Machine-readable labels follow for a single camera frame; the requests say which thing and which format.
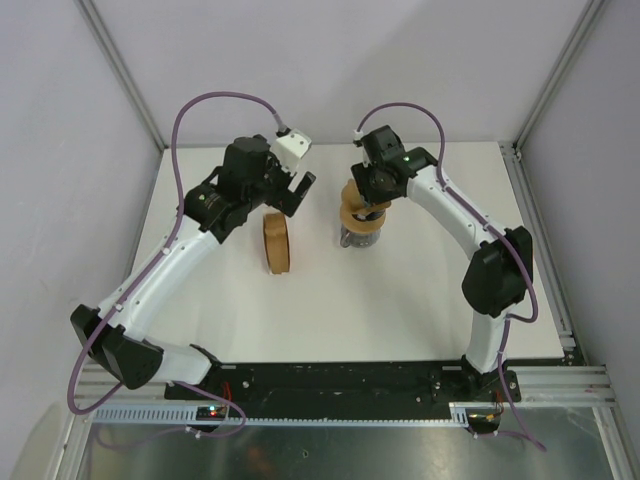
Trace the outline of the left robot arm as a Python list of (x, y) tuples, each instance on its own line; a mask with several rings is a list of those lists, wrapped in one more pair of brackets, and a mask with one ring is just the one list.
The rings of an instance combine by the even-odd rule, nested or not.
[(89, 357), (131, 390), (151, 381), (179, 381), (199, 399), (214, 397), (221, 387), (220, 374), (211, 369), (214, 358), (195, 345), (152, 339), (151, 325), (191, 271), (252, 211), (267, 205), (294, 215), (315, 180), (307, 172), (295, 190), (289, 188), (310, 147), (298, 130), (273, 143), (254, 135), (228, 145), (222, 164), (184, 197), (179, 227), (98, 307), (80, 305), (72, 313)]

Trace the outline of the single brown coffee filter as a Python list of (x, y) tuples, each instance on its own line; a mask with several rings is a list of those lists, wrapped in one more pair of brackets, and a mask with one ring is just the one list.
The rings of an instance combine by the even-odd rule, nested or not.
[(364, 204), (355, 181), (350, 179), (341, 191), (341, 220), (364, 221), (369, 214), (370, 209)]

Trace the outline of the wooden dripper ring holder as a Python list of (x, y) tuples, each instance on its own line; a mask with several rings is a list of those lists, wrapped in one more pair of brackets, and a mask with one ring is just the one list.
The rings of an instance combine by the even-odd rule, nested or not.
[(386, 211), (374, 212), (374, 219), (357, 219), (356, 213), (351, 212), (345, 205), (340, 207), (340, 220), (342, 225), (350, 232), (359, 235), (368, 235), (379, 231), (386, 219)]

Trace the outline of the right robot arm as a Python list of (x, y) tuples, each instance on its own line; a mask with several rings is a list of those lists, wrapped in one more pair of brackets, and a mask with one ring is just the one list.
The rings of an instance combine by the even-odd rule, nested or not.
[(493, 224), (445, 176), (441, 157), (426, 149), (405, 148), (388, 125), (354, 144), (363, 160), (351, 168), (367, 207), (407, 198), (427, 211), (457, 242), (469, 260), (463, 296), (473, 311), (471, 338), (462, 358), (461, 388), (473, 401), (484, 401), (502, 376), (508, 324), (514, 308), (536, 298), (533, 287), (533, 240), (529, 231)]

